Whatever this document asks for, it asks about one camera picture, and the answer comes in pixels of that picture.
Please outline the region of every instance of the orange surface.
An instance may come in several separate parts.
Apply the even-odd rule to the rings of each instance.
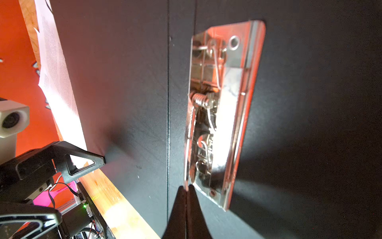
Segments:
[[[18,0],[0,1],[0,59],[0,97],[30,107],[29,126],[17,135],[16,155],[58,141],[32,67],[36,59]]]

